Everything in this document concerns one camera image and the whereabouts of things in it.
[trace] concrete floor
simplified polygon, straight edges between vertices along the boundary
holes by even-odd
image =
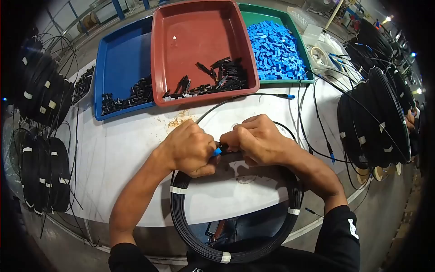
[[[240,2],[259,4],[283,11],[286,11],[288,6],[292,6],[289,3],[278,0]],[[108,27],[101,28],[91,38],[84,37],[82,40],[79,40],[76,43],[80,44],[77,57],[78,68],[82,68],[95,59],[98,44],[102,37],[123,25],[152,14],[152,11],[145,11],[143,9],[137,9],[136,11],[136,13],[130,14],[123,21],[115,20],[109,23]],[[324,26],[327,22],[326,18],[312,13],[310,15],[319,25]],[[330,30],[347,39],[347,31],[342,27],[332,24]],[[76,73],[77,64],[74,61],[71,70],[67,73],[67,77]],[[353,173],[352,169],[350,171],[352,182],[357,186],[358,182],[356,181],[355,173]],[[367,197],[356,210],[355,213],[358,218],[357,229],[361,242],[361,271],[377,271],[384,260],[391,244],[391,239],[394,237],[402,218],[403,209],[411,187],[412,174],[413,166],[406,165],[403,167],[401,176],[395,174],[389,176],[384,181],[373,181],[370,184]],[[344,185],[346,195],[350,196],[354,192],[354,189],[350,186],[347,172],[343,171],[338,176]],[[366,192],[367,188],[350,204],[351,210],[354,210],[361,203],[366,196]],[[304,207],[308,207],[318,214],[323,214],[323,201],[312,192],[306,193],[303,202]],[[93,242],[99,241],[99,245],[109,245],[108,224],[89,221],[91,230],[90,237],[88,237],[86,231],[82,233],[78,228],[71,226],[77,225],[72,216],[67,214],[62,214],[61,216],[62,218],[59,215],[54,215],[54,218],[77,235],[91,238]],[[49,220],[46,221],[42,239],[39,239],[40,217],[34,213],[28,213],[25,209],[23,209],[23,217],[28,232],[35,238],[47,258],[52,261],[59,271],[108,271],[108,253],[92,248],[71,235],[66,234]],[[316,219],[318,219],[318,216],[303,211],[296,222],[294,230],[304,227]],[[83,219],[78,218],[77,221],[84,228]],[[309,233],[286,243],[285,246],[314,251],[319,230],[320,227],[317,227]],[[134,235],[138,246],[145,255],[185,256],[186,245],[181,241],[174,227],[136,228]],[[160,271],[177,271],[180,266],[167,267],[161,265],[158,268]]]

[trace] left hand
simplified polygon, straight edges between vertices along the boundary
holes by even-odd
[[[211,158],[218,148],[213,136],[204,133],[191,119],[176,127],[156,148],[157,156],[171,171],[193,178],[212,175],[221,156]]]

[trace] plastic tray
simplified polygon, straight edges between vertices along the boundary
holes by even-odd
[[[280,10],[271,9],[268,7],[262,7],[257,5],[239,3],[239,8],[242,13],[243,20],[246,27],[250,27],[253,24],[258,24],[263,21],[273,21],[280,24],[291,31],[291,34],[296,38],[296,49],[299,51],[304,65],[307,69],[311,70],[310,61],[308,60],[307,51],[305,50],[304,43],[299,35],[299,32],[288,13]],[[302,80],[303,84],[311,84],[314,82],[314,76],[312,73],[307,73],[307,80]],[[276,80],[260,80],[260,84],[300,84],[298,79],[276,79]]]
[[[130,96],[130,88],[151,72],[150,47],[153,17],[132,22],[101,39],[94,70],[95,119],[105,119],[123,113],[154,106],[145,103],[101,116],[102,94],[113,99]]]
[[[167,90],[173,92],[186,74],[191,79],[191,88],[214,85],[213,79],[195,64],[210,67],[225,57],[242,58],[241,64],[248,73],[248,89],[163,100]],[[157,8],[151,38],[151,71],[158,106],[250,94],[260,87],[248,31],[237,4],[230,0],[192,0]]]

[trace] table surface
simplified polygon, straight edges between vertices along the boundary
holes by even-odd
[[[82,74],[95,61],[81,70]],[[338,86],[350,89],[346,77],[336,82]],[[337,125],[337,104],[341,93],[319,80],[316,85],[316,101],[319,116],[325,128],[337,159],[343,159],[343,149]],[[260,89],[258,93],[294,94],[301,99],[305,88]],[[151,107],[120,115],[103,122],[94,118],[93,108],[72,107],[57,137],[66,146],[71,136],[70,167],[74,160],[74,143],[77,125],[77,167],[73,172],[70,186],[77,201],[73,204],[78,217],[109,222],[112,207],[125,184],[145,162],[149,154],[166,136],[182,122],[196,121],[212,108],[216,102],[187,104],[177,107]],[[207,115],[199,126],[215,140],[243,120],[258,114],[266,114],[273,121],[286,125],[297,141],[306,149],[298,120],[298,101],[267,95],[255,95],[228,102]],[[317,151],[328,155],[325,138],[316,117],[313,101],[313,84],[308,88],[301,109],[302,122],[308,141]],[[287,137],[288,132],[278,127]],[[332,164],[330,159],[322,159],[336,173],[344,170],[343,163]],[[267,169],[249,168],[242,161],[227,162],[217,175],[199,178],[189,185],[185,200],[186,218],[189,224],[210,222],[254,212],[281,201],[287,200],[287,191],[282,178]],[[138,226],[172,226],[169,201],[171,177],[167,176],[158,186],[147,211]]]

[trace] brown tray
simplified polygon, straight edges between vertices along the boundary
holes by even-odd
[[[158,106],[185,104],[256,92],[260,87],[248,31],[237,3],[231,0],[192,0],[156,9],[151,35],[151,74],[154,101]],[[197,62],[210,68],[214,62],[241,57],[248,74],[248,89],[224,91],[164,101],[162,96],[177,87],[186,74],[191,87],[215,85],[198,69]]]

